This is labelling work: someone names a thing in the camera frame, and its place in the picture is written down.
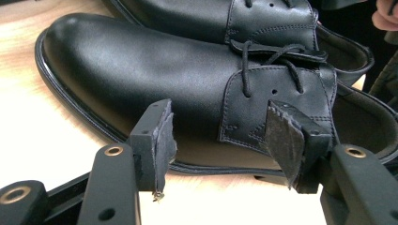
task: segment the shoe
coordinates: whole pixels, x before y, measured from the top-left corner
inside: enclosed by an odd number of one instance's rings
[[[317,22],[306,0],[103,0],[129,22],[184,38],[283,47],[301,44],[329,54],[340,81],[352,85],[374,64],[369,49]]]
[[[213,44],[72,14],[38,37],[36,60],[61,101],[112,141],[125,141],[149,104],[170,98],[178,172],[283,176],[260,145],[269,99],[306,113],[335,142],[394,158],[396,113],[337,84],[323,52],[297,48]]]

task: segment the screw hole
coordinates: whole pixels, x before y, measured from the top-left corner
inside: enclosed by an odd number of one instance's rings
[[[365,158],[366,157],[366,154],[359,149],[348,148],[348,149],[345,149],[345,152],[348,155],[350,155],[351,157],[355,157],[355,158]]]
[[[107,149],[105,151],[105,155],[108,157],[114,157],[119,155],[120,153],[123,152],[123,148],[122,147],[112,147],[110,149]]]
[[[392,210],[390,214],[395,220],[398,220],[398,211]]]
[[[30,190],[31,189],[28,186],[13,188],[8,192],[6,192],[3,196],[1,196],[0,203],[1,204],[15,203],[26,197],[29,194]]]
[[[115,216],[115,210],[113,208],[108,208],[103,210],[99,214],[99,220],[101,221],[107,221]]]

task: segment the black shoelace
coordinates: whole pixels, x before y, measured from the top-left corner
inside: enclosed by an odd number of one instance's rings
[[[291,0],[283,0],[283,1],[286,3],[286,5],[287,5],[289,8],[291,8],[291,7],[293,6]],[[247,8],[251,8],[251,7],[253,6],[252,0],[245,0],[245,3],[246,3],[246,7],[247,7]]]
[[[243,94],[245,97],[249,98],[252,95],[252,91],[250,89],[250,81],[249,81],[249,76],[248,76],[248,70],[249,70],[249,48],[252,45],[251,41],[246,41],[243,45],[243,50],[242,50],[242,82],[243,82]],[[301,78],[299,77],[299,72],[298,69],[294,64],[292,64],[289,60],[285,58],[280,58],[283,54],[288,53],[291,50],[300,50],[304,51],[305,47],[299,44],[290,44],[286,45],[283,48],[281,48],[280,51],[274,53],[266,63],[264,63],[264,66],[271,65],[275,61],[278,60],[278,63],[287,66],[289,69],[290,75],[293,78],[293,81],[296,84],[296,88],[299,93],[303,93],[303,87],[302,87],[302,82]]]

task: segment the wooden table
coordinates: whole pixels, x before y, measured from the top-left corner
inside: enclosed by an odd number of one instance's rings
[[[29,179],[55,188],[89,172],[106,144],[60,104],[36,68],[38,34],[73,12],[111,16],[100,0],[0,7],[0,188]],[[140,193],[143,224],[325,224],[319,195],[298,195],[249,175],[168,174],[164,193],[161,202]]]

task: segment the shoe quarter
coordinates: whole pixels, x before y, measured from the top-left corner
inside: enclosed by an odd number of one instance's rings
[[[267,154],[264,143],[268,102],[278,100],[296,107],[334,136],[331,107],[335,98],[335,74],[327,67],[319,70],[300,68],[304,92],[296,87],[289,70],[280,66],[254,67],[249,70],[250,97],[243,94],[241,71],[231,76],[224,92],[219,141],[247,147]]]
[[[231,39],[270,46],[302,44],[315,50],[317,15],[307,1],[292,1],[288,7],[283,0],[253,0],[247,7],[244,0],[233,0],[225,33]]]

